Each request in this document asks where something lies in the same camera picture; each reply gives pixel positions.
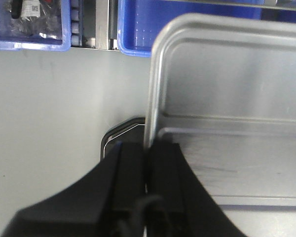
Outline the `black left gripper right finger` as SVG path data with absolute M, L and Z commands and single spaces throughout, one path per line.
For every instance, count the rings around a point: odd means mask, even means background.
M 179 144 L 156 142 L 148 152 L 148 192 L 162 197 L 182 237 L 243 237 L 200 183 Z

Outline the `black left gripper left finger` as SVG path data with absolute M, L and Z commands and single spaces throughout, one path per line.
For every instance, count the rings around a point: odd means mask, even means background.
M 144 196 L 143 147 L 118 143 L 61 192 L 19 210 L 3 237 L 109 237 Z

